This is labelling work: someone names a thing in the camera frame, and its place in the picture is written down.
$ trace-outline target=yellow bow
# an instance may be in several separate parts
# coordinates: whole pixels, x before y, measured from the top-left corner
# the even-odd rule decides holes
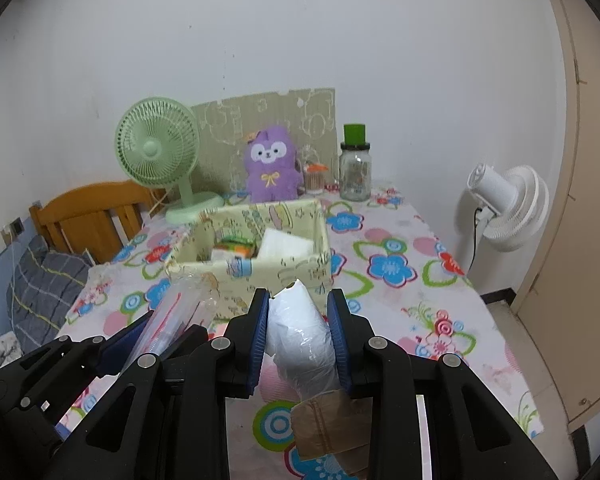
[[[274,171],[273,173],[263,173],[260,175],[260,180],[267,182],[265,187],[277,186],[278,184],[275,183],[277,178],[280,178],[280,174],[277,171]]]

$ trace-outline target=green lid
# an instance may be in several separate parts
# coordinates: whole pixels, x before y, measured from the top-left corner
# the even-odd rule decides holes
[[[364,124],[345,124],[344,142],[353,146],[366,143]]]

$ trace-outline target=electric fan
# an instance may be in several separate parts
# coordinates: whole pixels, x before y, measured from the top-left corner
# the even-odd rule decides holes
[[[189,175],[198,163],[200,131],[195,115],[185,105],[164,97],[134,104],[116,129],[116,156],[120,166],[141,186],[178,184],[180,201],[170,205],[172,224],[195,222],[204,209],[220,207],[216,193],[193,193]]]
[[[484,237],[499,251],[520,248],[542,227],[549,211],[549,190],[544,180],[529,166],[517,166],[498,174],[491,166],[478,164],[466,183],[482,210],[474,218],[474,252],[465,251],[467,260],[475,256]],[[471,267],[471,262],[462,266]]]

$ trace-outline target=beige wooden door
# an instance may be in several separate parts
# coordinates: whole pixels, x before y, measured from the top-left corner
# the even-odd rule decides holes
[[[579,90],[573,180],[554,243],[518,315],[574,429],[600,410],[600,22],[584,0],[562,4]]]

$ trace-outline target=tile floor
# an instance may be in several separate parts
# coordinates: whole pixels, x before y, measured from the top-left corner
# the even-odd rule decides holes
[[[525,327],[506,303],[491,303],[487,307],[513,350],[536,401],[544,431],[533,439],[533,443],[560,480],[574,480],[578,476],[578,467],[567,432],[567,416],[544,361]]]

